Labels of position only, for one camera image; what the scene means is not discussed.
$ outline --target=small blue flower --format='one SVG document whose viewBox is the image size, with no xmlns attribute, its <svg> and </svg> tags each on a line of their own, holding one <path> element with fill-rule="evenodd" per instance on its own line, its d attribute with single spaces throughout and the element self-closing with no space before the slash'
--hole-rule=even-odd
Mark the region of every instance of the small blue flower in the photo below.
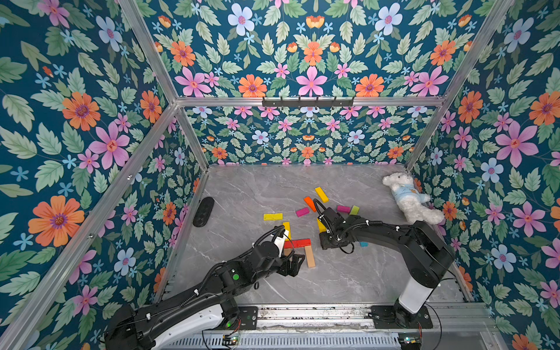
<svg viewBox="0 0 560 350">
<path fill-rule="evenodd" d="M 68 193 L 74 192 L 74 190 L 70 188 L 72 186 L 72 183 L 68 183 L 66 185 L 64 183 L 59 183 L 59 185 L 60 187 L 62 187 L 62 189 L 58 190 L 58 194 L 64 194 L 65 197 L 68 197 Z"/>
<path fill-rule="evenodd" d="M 298 24 L 297 24 L 296 30 L 300 31 L 300 34 L 303 33 L 304 31 L 306 31 L 306 29 L 305 29 L 305 23 L 303 23 L 303 22 L 302 22 L 302 23 L 298 23 Z"/>
<path fill-rule="evenodd" d="M 70 169 L 73 166 L 76 166 L 76 158 L 73 158 L 71 155 L 68 155 L 68 158 L 63 159 L 62 162 L 67 164 L 67 168 Z"/>
<path fill-rule="evenodd" d="M 333 29 L 333 23 L 325 23 L 325 27 L 323 28 L 323 31 L 326 31 L 327 34 L 330 33 L 330 31 Z"/>
<path fill-rule="evenodd" d="M 15 170 L 10 171 L 10 175 L 17 176 L 16 177 L 17 182 L 20 182 L 21 179 L 27 180 L 28 177 L 25 176 L 27 174 L 29 174 L 29 170 L 24 171 L 24 169 L 21 166 L 17 167 L 17 171 L 15 171 Z"/>
<path fill-rule="evenodd" d="M 38 78 L 37 80 L 35 80 L 35 82 L 36 82 L 37 84 L 41 84 L 41 86 L 42 86 L 43 88 L 46 88 L 47 86 L 51 86 L 51 84 L 49 83 L 49 80 L 50 80 L 49 77 L 44 77 L 44 78 L 43 78 L 43 77 L 41 76 L 41 74 L 39 74 L 39 73 L 36 73 L 35 75 L 36 75 L 36 77 Z"/>
<path fill-rule="evenodd" d="M 20 237 L 21 237 L 21 240 L 17 240 L 17 241 L 15 241 L 13 244 L 14 244 L 15 246 L 18 246 L 18 245 L 19 245 L 21 251 L 24 251 L 25 248 L 26 248 L 28 245 L 33 245 L 33 242 L 31 242 L 31 239 L 33 238 L 33 235 L 26 236 L 25 233 L 22 232 L 22 234 L 20 235 Z"/>
</svg>

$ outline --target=white teddy bear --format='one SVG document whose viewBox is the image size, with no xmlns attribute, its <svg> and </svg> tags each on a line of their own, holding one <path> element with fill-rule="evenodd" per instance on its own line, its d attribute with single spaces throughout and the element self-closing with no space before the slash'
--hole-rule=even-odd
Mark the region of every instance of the white teddy bear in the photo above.
<svg viewBox="0 0 560 350">
<path fill-rule="evenodd" d="M 412 176 L 404 172 L 396 172 L 384 177 L 383 184 L 391 187 L 396 203 L 409 223 L 426 221 L 436 225 L 443 221 L 444 214 L 441 211 L 429 209 L 422 205 L 422 203 L 428 202 L 431 197 L 428 194 L 420 193 L 416 189 Z"/>
</svg>

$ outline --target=metal beam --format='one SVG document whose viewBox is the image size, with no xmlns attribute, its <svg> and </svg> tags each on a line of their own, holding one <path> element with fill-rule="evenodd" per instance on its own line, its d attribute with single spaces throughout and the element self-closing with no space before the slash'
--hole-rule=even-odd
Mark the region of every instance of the metal beam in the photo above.
<svg viewBox="0 0 560 350">
<path fill-rule="evenodd" d="M 466 53 L 461 66 L 453 76 L 453 79 L 449 83 L 447 89 L 444 93 L 444 103 L 440 106 L 432 115 L 432 118 L 426 125 L 422 135 L 418 139 L 414 151 L 412 152 L 410 158 L 407 160 L 406 167 L 408 171 L 412 171 L 414 164 L 418 161 L 420 154 L 424 151 L 432 135 L 436 132 L 437 127 L 440 125 L 441 119 L 445 116 L 445 113 L 449 110 L 453 99 L 461 90 L 466 78 L 469 76 L 470 71 L 473 70 L 476 65 L 482 51 L 490 42 L 490 39 L 498 29 L 498 26 L 502 22 L 504 16 L 506 16 L 507 10 L 513 5 L 513 0 L 496 0 L 490 13 L 482 23 L 480 30 L 478 31 L 476 37 L 473 40 L 473 45 L 470 50 Z"/>
<path fill-rule="evenodd" d="M 140 170 L 150 152 L 153 151 L 154 145 L 160 140 L 160 135 L 171 123 L 175 112 L 176 107 L 169 106 L 144 137 L 142 143 L 120 170 L 90 215 L 41 279 L 19 315 L 4 331 L 0 338 L 0 349 L 23 349 L 59 296 L 62 288 L 68 283 L 70 275 L 82 261 L 83 255 L 105 224 L 109 214 L 119 203 L 128 185 L 130 185 L 130 179 Z"/>
</svg>

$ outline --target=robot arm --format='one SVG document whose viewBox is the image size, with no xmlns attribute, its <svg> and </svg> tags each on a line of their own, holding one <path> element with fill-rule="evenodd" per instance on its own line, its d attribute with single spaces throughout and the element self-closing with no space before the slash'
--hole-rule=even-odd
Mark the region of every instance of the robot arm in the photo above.
<svg viewBox="0 0 560 350">
<path fill-rule="evenodd" d="M 272 236 L 272 241 L 264 241 Z M 239 315 L 234 297 L 272 273 L 296 276 L 305 256 L 283 256 L 283 226 L 261 236 L 253 248 L 214 265 L 196 286 L 154 305 L 119 309 L 105 333 L 107 350 L 159 349 L 186 335 L 232 323 Z"/>
</svg>

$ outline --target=magenta wooden block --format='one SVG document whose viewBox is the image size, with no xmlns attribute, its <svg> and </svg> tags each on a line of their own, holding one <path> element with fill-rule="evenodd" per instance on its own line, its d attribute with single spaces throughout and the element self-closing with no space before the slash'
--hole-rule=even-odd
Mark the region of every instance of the magenta wooden block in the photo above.
<svg viewBox="0 0 560 350">
<path fill-rule="evenodd" d="M 305 207 L 303 209 L 300 209 L 300 210 L 296 210 L 297 217 L 301 217 L 301 216 L 307 215 L 307 214 L 309 214 L 309 208 L 307 208 L 307 207 Z"/>
<path fill-rule="evenodd" d="M 352 210 L 352 208 L 350 207 L 345 207 L 345 206 L 337 206 L 337 211 L 341 212 L 341 213 L 348 213 L 350 214 L 350 211 Z"/>
</svg>

